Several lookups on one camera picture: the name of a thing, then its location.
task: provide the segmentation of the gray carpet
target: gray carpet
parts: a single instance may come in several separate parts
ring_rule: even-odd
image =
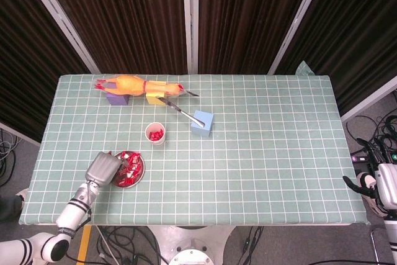
[[[378,103],[368,108],[362,115],[376,119],[397,107],[395,98],[390,94]],[[369,139],[375,129],[370,120],[357,117],[349,122],[349,130],[355,137]],[[360,149],[360,146],[348,136],[347,142],[350,152]],[[33,167],[38,153],[38,147],[22,141],[16,149],[17,163],[14,175],[10,182],[0,189],[2,196],[13,195],[29,186]],[[364,170],[365,165],[355,168]],[[376,217],[371,211],[367,212],[368,220],[372,224],[382,224],[382,219]],[[36,233],[47,231],[55,233],[54,226],[28,226],[19,225],[17,221],[0,225],[0,241],[28,238]],[[249,227],[234,229],[226,244],[224,264],[234,265],[240,258],[243,243],[249,232]],[[369,226],[353,224],[349,226],[333,227],[264,227],[263,236],[254,252],[252,265],[256,264],[309,264],[327,259],[358,259],[374,261],[372,246],[368,235]],[[128,235],[129,229],[123,231]],[[96,229],[92,230],[87,261],[99,261],[96,251],[96,239],[99,236]],[[81,231],[72,241],[69,254],[76,257],[78,254]],[[152,248],[141,235],[135,237],[136,250],[144,253],[155,262]],[[380,261],[393,262],[385,230],[378,230],[376,234]],[[58,264],[76,264],[69,259],[62,259]]]

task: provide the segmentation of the knife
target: knife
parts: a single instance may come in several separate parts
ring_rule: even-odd
[[[173,108],[174,110],[178,111],[179,113],[185,115],[187,118],[189,118],[191,121],[193,121],[195,124],[197,124],[199,127],[204,128],[205,123],[202,121],[199,121],[199,119],[194,118],[193,116],[189,115],[188,113],[186,113],[185,111],[183,111],[180,107],[178,107],[177,105],[175,105],[173,102],[165,99],[164,97],[157,97],[160,101],[162,101],[163,103],[165,103],[167,106]]]

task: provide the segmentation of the table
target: table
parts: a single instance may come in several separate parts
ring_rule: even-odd
[[[92,83],[109,76],[60,78],[20,223],[54,223],[97,153],[123,150],[142,154],[145,175],[101,189],[95,225],[367,223],[342,180],[355,174],[327,76],[142,76],[199,93],[172,100],[214,113],[209,137],[143,96],[110,106]],[[145,140],[154,121],[166,127],[163,146]]]

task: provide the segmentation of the brown curtain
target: brown curtain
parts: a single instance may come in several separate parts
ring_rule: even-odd
[[[187,73],[184,0],[59,2],[103,73]]]
[[[266,74],[301,0],[200,0],[198,71]]]
[[[1,0],[0,122],[41,141],[58,79],[88,73],[41,0]]]
[[[331,77],[346,113],[397,75],[397,0],[313,0],[276,73],[302,60]]]

